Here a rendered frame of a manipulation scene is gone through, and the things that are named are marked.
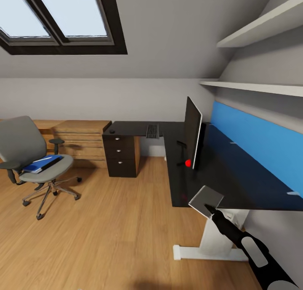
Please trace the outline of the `keyboard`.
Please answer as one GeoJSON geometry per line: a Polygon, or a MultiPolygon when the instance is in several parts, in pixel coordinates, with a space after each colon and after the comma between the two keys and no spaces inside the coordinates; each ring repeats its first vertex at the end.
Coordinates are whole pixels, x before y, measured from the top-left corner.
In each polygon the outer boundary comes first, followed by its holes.
{"type": "Polygon", "coordinates": [[[146,132],[146,139],[159,139],[159,126],[158,125],[148,125],[146,132]]]}

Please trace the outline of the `folder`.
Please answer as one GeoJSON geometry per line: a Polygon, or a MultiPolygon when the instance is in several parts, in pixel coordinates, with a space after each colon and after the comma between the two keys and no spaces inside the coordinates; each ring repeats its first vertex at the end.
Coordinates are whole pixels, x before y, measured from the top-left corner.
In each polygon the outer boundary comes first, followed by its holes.
{"type": "Polygon", "coordinates": [[[30,173],[39,173],[40,171],[57,162],[61,158],[62,156],[48,155],[40,160],[34,161],[33,164],[23,168],[23,171],[30,173]]]}

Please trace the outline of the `notebook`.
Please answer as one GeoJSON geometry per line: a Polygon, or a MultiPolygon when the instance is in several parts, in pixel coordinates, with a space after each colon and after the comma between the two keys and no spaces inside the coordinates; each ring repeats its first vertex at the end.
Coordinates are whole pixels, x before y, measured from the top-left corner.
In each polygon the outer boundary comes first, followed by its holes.
{"type": "Polygon", "coordinates": [[[216,192],[214,189],[211,189],[207,186],[204,186],[191,199],[189,206],[204,215],[207,219],[210,219],[213,214],[209,212],[209,210],[204,205],[208,204],[214,208],[217,208],[222,199],[223,195],[221,193],[216,192]]]}

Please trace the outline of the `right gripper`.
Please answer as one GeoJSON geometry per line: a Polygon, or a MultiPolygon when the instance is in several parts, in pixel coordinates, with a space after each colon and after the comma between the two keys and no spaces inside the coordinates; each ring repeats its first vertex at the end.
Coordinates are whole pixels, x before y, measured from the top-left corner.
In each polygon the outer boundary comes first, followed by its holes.
{"type": "Polygon", "coordinates": [[[225,218],[220,210],[216,210],[216,208],[208,204],[205,204],[204,206],[209,210],[209,212],[213,214],[212,220],[218,227],[219,232],[229,238],[229,232],[236,226],[232,224],[232,222],[230,222],[227,218],[225,218]]]}

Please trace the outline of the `monitor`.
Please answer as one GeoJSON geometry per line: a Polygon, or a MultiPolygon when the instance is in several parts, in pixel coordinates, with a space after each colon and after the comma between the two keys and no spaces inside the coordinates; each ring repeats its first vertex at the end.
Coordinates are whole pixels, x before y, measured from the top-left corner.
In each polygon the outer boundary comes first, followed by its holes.
{"type": "Polygon", "coordinates": [[[191,169],[194,169],[196,154],[201,155],[203,148],[204,135],[207,125],[201,121],[201,112],[196,107],[190,96],[187,96],[184,122],[186,144],[180,141],[177,142],[187,147],[189,160],[186,160],[184,164],[191,169]]]}

